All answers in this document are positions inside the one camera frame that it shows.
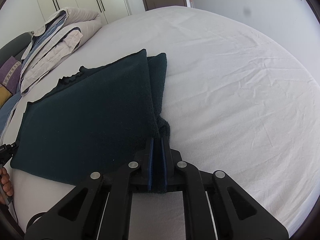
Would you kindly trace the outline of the person's left hand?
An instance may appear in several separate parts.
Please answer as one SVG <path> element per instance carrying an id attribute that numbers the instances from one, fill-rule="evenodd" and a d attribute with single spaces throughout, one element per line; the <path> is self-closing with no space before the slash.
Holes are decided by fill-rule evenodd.
<path id="1" fill-rule="evenodd" d="M 6 197 L 4 198 L 1 194 L 1 204 L 5 205 L 6 199 L 14 195 L 14 189 L 10 181 L 10 176 L 5 167 L 1 168 L 1 189 L 6 195 Z"/>

